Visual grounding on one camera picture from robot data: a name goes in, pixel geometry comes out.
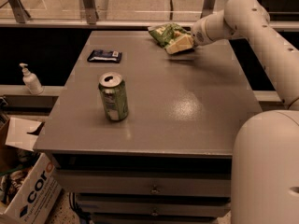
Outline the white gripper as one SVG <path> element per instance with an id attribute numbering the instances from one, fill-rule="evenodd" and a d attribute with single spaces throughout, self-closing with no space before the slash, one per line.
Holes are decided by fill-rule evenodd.
<path id="1" fill-rule="evenodd" d="M 168 54 L 191 49 L 193 45 L 204 46 L 224 38 L 224 18 L 222 15 L 208 15 L 198 20 L 191 29 L 192 36 L 181 35 L 165 47 Z"/>

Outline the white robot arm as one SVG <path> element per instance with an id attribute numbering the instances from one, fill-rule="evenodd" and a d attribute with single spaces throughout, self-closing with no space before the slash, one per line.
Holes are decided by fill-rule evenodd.
<path id="1" fill-rule="evenodd" d="M 299 50 L 257 0 L 228 0 L 191 27 L 192 45 L 244 38 L 281 100 L 240 128 L 233 147 L 231 224 L 299 224 Z"/>

